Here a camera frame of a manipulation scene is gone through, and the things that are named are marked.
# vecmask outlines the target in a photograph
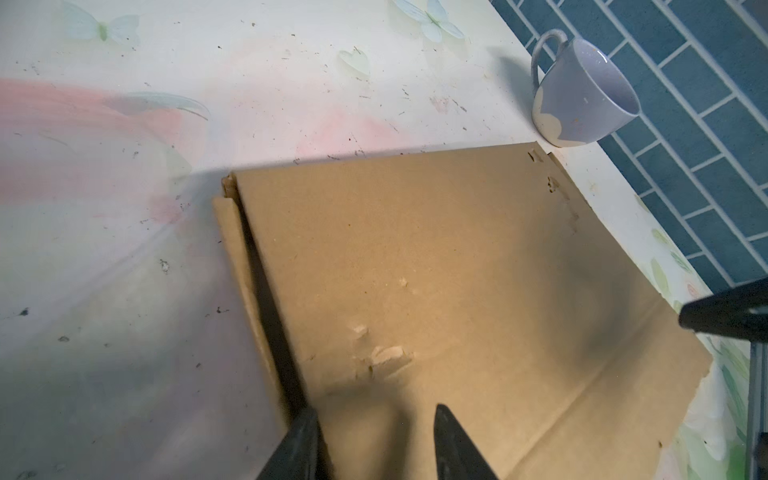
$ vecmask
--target butterfly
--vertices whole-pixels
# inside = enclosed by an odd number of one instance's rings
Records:
[[[77,5],[69,2],[62,3],[66,22],[65,31],[69,38],[78,40],[100,38],[102,41],[111,38],[127,47],[139,45],[139,37],[136,34],[136,28],[139,26],[138,15],[123,15],[109,23],[97,22],[93,15]]]
[[[448,21],[448,12],[440,5],[439,0],[427,0],[427,11],[424,12],[408,0],[392,0],[395,5],[410,18],[422,24],[424,36],[435,43],[442,41],[440,29],[445,30],[456,38],[464,38],[464,34],[456,25]]]

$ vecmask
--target cardboard edge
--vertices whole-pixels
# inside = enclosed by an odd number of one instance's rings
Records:
[[[255,282],[252,275],[253,266],[251,265],[249,246],[246,241],[241,209],[235,200],[235,198],[239,199],[240,197],[237,195],[236,186],[233,191],[232,175],[225,177],[225,179],[229,179],[230,184],[227,187],[227,182],[222,180],[225,197],[215,197],[213,199],[214,214],[219,223],[224,249],[227,251],[227,256],[230,259],[232,276],[237,284],[237,289],[240,291],[240,298],[245,307],[248,324],[250,325],[253,339],[256,342],[257,350],[266,372],[268,393],[284,434],[288,431],[291,423],[290,408],[280,381],[272,349],[264,331],[264,326],[261,323],[259,304],[255,294]]]

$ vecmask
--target ceramic mug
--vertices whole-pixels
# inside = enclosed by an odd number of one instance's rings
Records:
[[[538,57],[549,38],[558,41],[554,64],[538,83]],[[603,52],[562,30],[544,33],[531,54],[533,123],[558,147],[600,140],[640,114],[632,85]]]

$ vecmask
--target blue tile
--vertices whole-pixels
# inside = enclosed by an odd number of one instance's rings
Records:
[[[704,111],[730,94],[730,89],[692,47],[661,70],[696,111]]]
[[[651,0],[615,0],[609,8],[656,63],[685,43]]]
[[[765,0],[746,0],[741,6],[746,9],[757,23],[768,31],[768,2]]]
[[[726,159],[694,172],[745,237],[768,231],[768,207]]]
[[[757,184],[768,182],[768,133],[740,101],[729,101],[704,121]]]
[[[643,197],[643,202],[654,217],[656,217],[656,220],[661,223],[661,226],[664,227],[667,235],[677,245],[677,248],[683,252],[683,255],[691,255],[701,251],[694,239],[685,231],[683,225],[677,221],[677,218],[675,218],[670,209],[667,208],[667,205],[664,204],[655,192]]]
[[[680,215],[686,215],[709,205],[685,172],[677,166],[669,152],[662,145],[651,148],[637,158],[651,178],[656,181],[664,195],[677,208]]]
[[[648,130],[643,119],[639,117],[619,128],[616,133],[633,154],[656,141],[656,135]]]
[[[558,14],[554,13],[554,10],[547,5],[546,0],[525,0],[520,5],[520,12],[531,22],[539,35],[544,34],[547,30],[559,28],[567,33],[568,37],[571,37],[571,31],[558,17]]]
[[[754,240],[752,246],[755,247],[755,250],[757,250],[757,253],[760,254],[763,260],[768,261],[768,237]]]
[[[760,265],[716,211],[710,210],[689,218],[688,224],[734,282],[746,282],[765,276]]]
[[[612,60],[637,92],[643,112],[686,165],[692,167],[719,154],[631,46],[625,45]]]
[[[491,5],[494,6],[498,14],[507,23],[507,26],[512,30],[512,33],[515,34],[515,37],[525,45],[525,43],[533,36],[533,32],[525,26],[525,23],[518,17],[518,14],[516,14],[515,11],[512,10],[512,7],[509,6],[507,0],[492,0]]]
[[[768,111],[768,48],[726,2],[674,0],[670,8],[760,111]]]
[[[606,54],[611,53],[611,50],[624,40],[624,36],[594,0],[566,0],[560,10],[578,30],[579,35]]]
[[[547,42],[547,45],[549,45],[550,47],[554,47],[552,49],[552,53],[555,53],[555,52],[557,52],[557,46],[552,45],[553,41],[554,40],[550,39],[550,41]],[[535,47],[535,46],[536,46],[536,42],[533,41],[528,46],[528,48],[526,48],[526,50],[528,50],[528,53],[532,54],[533,53],[533,47]],[[549,56],[547,51],[546,50],[542,50],[541,51],[541,55],[538,56],[538,66],[541,67],[541,69],[544,71],[544,73],[547,73],[547,71],[549,70],[549,68],[552,66],[553,63],[554,63],[554,60],[552,59],[552,57]]]
[[[619,144],[616,143],[612,136],[608,135],[606,138],[598,140],[598,143],[603,147],[605,153],[614,162],[614,165],[616,165],[621,174],[624,175],[624,178],[627,179],[627,182],[629,182],[634,191],[642,194],[646,190],[650,190],[650,184],[645,180],[643,174],[634,166],[629,157],[624,154],[624,151],[621,150],[621,147],[619,147]]]
[[[712,293],[728,290],[728,283],[723,276],[720,275],[720,272],[717,271],[712,262],[710,262],[710,259],[702,255],[701,257],[695,257],[688,261],[701,279],[704,280],[704,283],[706,283],[710,290],[712,290]]]

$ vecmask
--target cardboard flap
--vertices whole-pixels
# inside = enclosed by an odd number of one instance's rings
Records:
[[[709,356],[537,144],[237,183],[335,478],[435,478],[439,402],[500,478],[653,475]]]

